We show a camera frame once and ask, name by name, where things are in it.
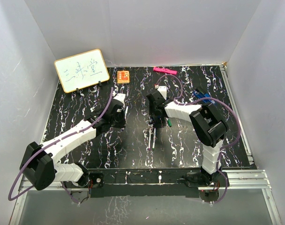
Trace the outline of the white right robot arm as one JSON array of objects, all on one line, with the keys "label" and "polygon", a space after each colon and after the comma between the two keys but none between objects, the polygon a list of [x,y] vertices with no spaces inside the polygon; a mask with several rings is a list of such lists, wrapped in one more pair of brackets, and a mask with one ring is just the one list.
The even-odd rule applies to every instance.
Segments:
[{"label": "white right robot arm", "polygon": [[221,169],[221,148],[229,127],[212,103],[178,105],[156,90],[147,95],[149,115],[153,127],[163,127],[168,118],[191,122],[196,136],[203,145],[203,160],[199,172],[185,175],[188,183],[212,186],[218,181]]}]

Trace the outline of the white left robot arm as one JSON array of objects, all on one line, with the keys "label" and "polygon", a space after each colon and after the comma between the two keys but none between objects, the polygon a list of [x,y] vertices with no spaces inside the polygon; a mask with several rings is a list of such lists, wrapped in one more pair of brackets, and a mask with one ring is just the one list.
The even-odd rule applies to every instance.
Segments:
[{"label": "white left robot arm", "polygon": [[89,171],[80,163],[61,164],[60,160],[83,143],[108,132],[124,128],[125,94],[117,94],[105,109],[93,111],[76,126],[52,140],[30,143],[20,169],[36,190],[43,190],[53,182],[73,182],[84,187],[89,183]]}]

